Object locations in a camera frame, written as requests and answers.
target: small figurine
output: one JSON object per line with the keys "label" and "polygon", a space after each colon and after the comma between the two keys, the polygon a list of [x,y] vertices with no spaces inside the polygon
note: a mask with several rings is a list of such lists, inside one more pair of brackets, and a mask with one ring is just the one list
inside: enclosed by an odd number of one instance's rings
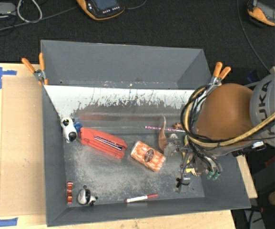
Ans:
{"label": "small figurine", "polygon": [[98,197],[91,195],[91,191],[87,189],[87,186],[84,185],[83,188],[80,190],[78,194],[78,203],[81,205],[94,205],[94,203],[97,201]]}
{"label": "small figurine", "polygon": [[62,118],[60,125],[63,129],[63,136],[67,143],[73,142],[77,139],[77,130],[74,126],[74,120],[72,118]]}

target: gray bin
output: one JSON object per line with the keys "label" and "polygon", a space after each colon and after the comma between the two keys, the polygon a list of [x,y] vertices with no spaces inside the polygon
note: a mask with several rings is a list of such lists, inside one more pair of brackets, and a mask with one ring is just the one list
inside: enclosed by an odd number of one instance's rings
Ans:
{"label": "gray bin", "polygon": [[[56,92],[69,87],[73,91],[81,91],[82,87],[180,92],[193,90],[211,78],[202,49],[42,40],[41,52],[49,86],[57,86]],[[179,121],[180,109],[170,111],[164,105],[157,109],[142,105],[97,109],[84,106],[73,111],[78,119],[95,112],[116,116],[109,121],[81,120],[82,126],[96,127],[127,141],[125,157],[115,161],[79,142],[65,142],[53,92],[49,95],[45,87],[42,89],[48,226],[250,208],[237,159],[231,155],[218,158],[224,171],[217,180],[191,177],[185,193],[174,191],[181,156],[168,158],[158,173],[132,160],[130,150],[135,141],[143,140],[157,147],[158,131],[145,130],[143,126],[149,123],[159,126],[162,115],[168,116],[169,124]],[[75,101],[74,94],[65,95],[64,100]],[[72,204],[67,204],[67,181],[74,182]],[[83,184],[99,197],[94,206],[77,203]],[[144,202],[124,202],[125,198],[152,192],[158,192],[159,196]]]}

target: wooden table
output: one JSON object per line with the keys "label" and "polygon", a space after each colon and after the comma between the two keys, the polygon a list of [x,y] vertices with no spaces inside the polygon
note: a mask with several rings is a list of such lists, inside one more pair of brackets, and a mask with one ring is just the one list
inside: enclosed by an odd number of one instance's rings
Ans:
{"label": "wooden table", "polygon": [[[23,122],[25,121],[24,116],[30,116],[32,114],[32,113],[28,113],[28,111],[26,112],[20,109],[18,110],[18,112],[20,112],[19,114],[20,116],[22,116],[21,119],[12,120],[11,116],[9,116],[9,118],[6,118],[5,116],[2,117],[2,113],[4,114],[7,113],[7,111],[9,110],[8,107],[11,106],[11,102],[2,101],[3,97],[5,97],[5,95],[3,94],[6,94],[7,92],[5,87],[9,87],[9,85],[11,85],[13,89],[15,89],[15,91],[16,90],[20,91],[22,93],[22,98],[21,98],[22,104],[31,104],[32,101],[35,101],[35,104],[33,104],[33,106],[36,107],[38,100],[35,98],[38,98],[38,96],[34,96],[34,98],[32,98],[31,93],[32,93],[32,89],[35,89],[37,87],[41,88],[41,86],[38,85],[37,80],[34,78],[34,76],[27,70],[27,68],[23,64],[0,63],[0,67],[2,67],[4,71],[6,70],[17,71],[17,75],[15,76],[4,75],[2,77],[3,88],[0,89],[0,218],[10,219],[10,218],[18,217],[19,219],[18,219],[17,226],[11,227],[11,228],[33,228],[33,229],[47,228],[46,222],[45,222],[45,204],[43,203],[43,201],[45,200],[44,198],[38,199],[38,201],[40,201],[40,205],[38,207],[36,206],[32,207],[31,212],[26,211],[26,208],[30,208],[30,206],[32,206],[32,204],[29,204],[29,201],[28,201],[28,196],[30,197],[30,194],[26,193],[26,191],[32,192],[30,189],[33,189],[33,187],[27,187],[24,189],[23,186],[24,184],[28,183],[27,181],[29,181],[28,179],[30,179],[30,177],[26,177],[26,176],[18,177],[17,178],[18,181],[9,181],[8,184],[5,184],[5,182],[2,182],[4,181],[3,179],[5,179],[5,174],[7,173],[7,170],[4,170],[4,168],[9,167],[10,169],[12,169],[12,173],[14,171],[13,169],[15,169],[15,165],[11,166],[8,161],[14,160],[16,165],[20,165],[19,163],[20,161],[15,160],[15,157],[11,157],[11,153],[10,154],[8,153],[7,154],[8,156],[3,156],[1,159],[1,152],[5,152],[5,147],[2,147],[1,143],[3,145],[5,145],[6,143],[9,147],[12,147],[12,148],[14,146],[18,147],[18,145],[13,145],[13,142],[20,140],[20,138],[22,138],[22,136],[24,135],[12,135],[12,139],[9,140],[9,142],[5,142],[4,140],[5,137],[7,137],[7,135],[11,131],[13,131],[13,129],[20,126],[20,121],[23,121]],[[35,69],[40,68],[40,66],[36,64],[34,65],[34,67]],[[30,84],[26,86],[26,88],[24,87],[22,88],[22,86],[19,86],[19,85],[16,86],[16,83],[19,82],[20,79],[24,79]],[[24,96],[28,96],[29,100],[28,101],[25,100]],[[9,126],[10,123],[12,123],[13,128],[8,127],[8,129],[5,129],[5,125],[7,124]],[[37,135],[30,137],[30,135],[28,134],[26,136],[29,136],[31,140],[29,139],[22,139],[22,140],[27,140],[26,142],[32,141],[33,143],[35,143],[36,141],[37,144],[42,143],[41,134],[39,135],[38,139],[37,139]],[[14,150],[14,151],[17,151],[17,154],[24,152],[23,149]],[[38,147],[37,149],[33,150],[33,152],[34,152],[32,154],[33,156],[35,156],[35,152],[39,152],[41,154],[43,152],[42,147],[41,146]],[[239,169],[241,170],[249,198],[256,198],[257,192],[255,190],[254,183],[253,183],[246,159],[244,156],[239,156],[237,157],[237,159],[238,159]],[[41,191],[43,192],[44,183],[37,184],[37,185],[41,187]],[[5,191],[5,190],[11,191],[13,193],[13,198],[7,199],[7,196],[5,196],[4,193],[1,193],[1,191]],[[84,225],[61,226],[58,228],[65,228],[65,229],[67,228],[77,228],[77,229],[80,229],[80,228],[81,229],[82,228],[84,229],[90,229],[90,228],[96,228],[96,229],[101,229],[101,228],[102,229],[107,229],[107,228],[109,229],[127,229],[127,228],[235,229],[235,225],[234,225],[231,211],[223,210],[223,211],[182,214],[182,215],[164,216],[164,217],[155,217],[155,218],[146,218],[146,219],[129,219],[129,220],[119,220],[119,221],[111,221],[111,222],[90,223],[90,224],[84,224]]]}

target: orange device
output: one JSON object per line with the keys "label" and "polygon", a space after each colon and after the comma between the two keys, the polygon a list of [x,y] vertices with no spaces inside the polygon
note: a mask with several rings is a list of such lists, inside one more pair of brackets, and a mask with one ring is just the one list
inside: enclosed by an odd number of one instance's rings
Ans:
{"label": "orange device", "polygon": [[88,16],[97,21],[113,18],[125,10],[125,8],[117,0],[76,1]]}
{"label": "orange device", "polygon": [[266,6],[258,0],[249,0],[247,12],[256,22],[262,25],[275,26],[275,9]]}

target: black cable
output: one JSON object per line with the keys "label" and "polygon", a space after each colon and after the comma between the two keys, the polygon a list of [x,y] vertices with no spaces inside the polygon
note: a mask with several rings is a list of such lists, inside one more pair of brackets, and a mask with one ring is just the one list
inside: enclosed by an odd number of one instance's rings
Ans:
{"label": "black cable", "polygon": [[146,3],[147,0],[145,0],[141,5],[139,6],[136,6],[136,7],[132,7],[132,8],[125,8],[126,10],[134,10],[134,9],[138,9],[140,7],[142,7],[145,3]]}
{"label": "black cable", "polygon": [[76,9],[76,8],[78,8],[78,6],[72,7],[72,8],[70,8],[70,9],[68,9],[68,10],[64,10],[64,11],[62,11],[62,12],[53,14],[53,15],[48,16],[48,17],[45,17],[45,18],[42,18],[42,19],[40,19],[40,20],[25,22],[25,23],[16,24],[16,25],[13,25],[13,26],[7,26],[7,27],[4,27],[4,28],[1,28],[0,31],[5,31],[5,30],[11,29],[11,28],[17,28],[17,27],[19,27],[19,26],[28,25],[28,24],[35,24],[35,23],[38,23],[38,22],[40,22],[40,21],[47,20],[47,19],[53,18],[53,17],[55,17],[55,16],[58,16],[58,15],[60,15],[60,14],[66,13],[66,12],[71,11],[71,10]]}
{"label": "black cable", "polygon": [[250,44],[251,48],[253,49],[254,53],[256,54],[257,58],[260,60],[260,62],[262,63],[262,65],[267,69],[267,71],[270,72],[270,69],[269,69],[269,68],[265,65],[265,63],[261,60],[260,56],[257,54],[256,50],[254,49],[252,43],[250,42],[250,40],[249,40],[249,38],[248,38],[248,36],[247,36],[247,34],[246,34],[246,32],[245,32],[245,29],[244,29],[243,24],[242,24],[242,21],[241,21],[240,12],[239,12],[239,0],[237,0],[237,12],[238,12],[238,17],[239,17],[239,21],[240,21],[240,24],[241,24],[241,28],[242,28],[242,30],[243,30],[243,32],[244,32],[244,35],[245,35],[245,37],[246,37],[248,43]]}

